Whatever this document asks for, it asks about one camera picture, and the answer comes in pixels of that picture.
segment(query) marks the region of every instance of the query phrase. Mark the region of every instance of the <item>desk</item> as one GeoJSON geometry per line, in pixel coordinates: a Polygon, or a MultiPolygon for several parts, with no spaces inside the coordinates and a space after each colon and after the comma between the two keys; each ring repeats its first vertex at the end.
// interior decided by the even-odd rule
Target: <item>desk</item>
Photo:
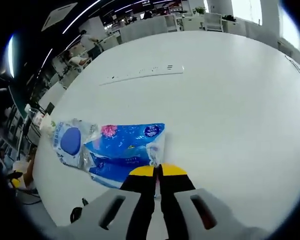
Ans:
{"type": "MultiPolygon", "coordinates": [[[[165,161],[185,169],[197,188],[224,201],[247,226],[273,231],[300,199],[300,74],[261,42],[179,31],[118,45],[83,70],[51,116],[101,125],[165,123],[165,161]],[[99,86],[124,70],[166,63],[182,64],[184,73],[99,86]]],[[[63,165],[46,136],[33,177],[57,226],[70,223],[81,198],[90,202],[107,190],[63,165]]],[[[150,239],[165,239],[160,233],[150,227],[157,234],[150,239]]]]}

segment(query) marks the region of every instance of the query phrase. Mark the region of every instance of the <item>ceiling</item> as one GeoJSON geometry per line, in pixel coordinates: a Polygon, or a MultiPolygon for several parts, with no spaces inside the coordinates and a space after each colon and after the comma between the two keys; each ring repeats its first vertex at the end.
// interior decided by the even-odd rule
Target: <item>ceiling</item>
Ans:
{"type": "MultiPolygon", "coordinates": [[[[47,59],[47,63],[54,56],[61,53],[65,47],[78,36],[78,28],[86,20],[100,16],[102,22],[105,24],[111,23],[111,13],[122,7],[138,2],[139,0],[100,0],[79,17],[65,34],[63,34],[66,27],[96,1],[97,0],[39,0],[20,3],[22,5],[19,6],[21,9],[21,12],[19,11],[21,21],[13,34],[13,68],[15,69],[14,75],[16,83],[23,85],[29,80],[32,74],[37,73],[51,49],[52,52],[47,59]],[[51,11],[72,3],[77,4],[63,20],[42,31],[43,25],[51,11]]],[[[120,18],[125,11],[130,9],[132,9],[132,6],[114,14],[120,18]]],[[[143,9],[142,3],[133,5],[135,12],[141,12],[143,9]]]]}

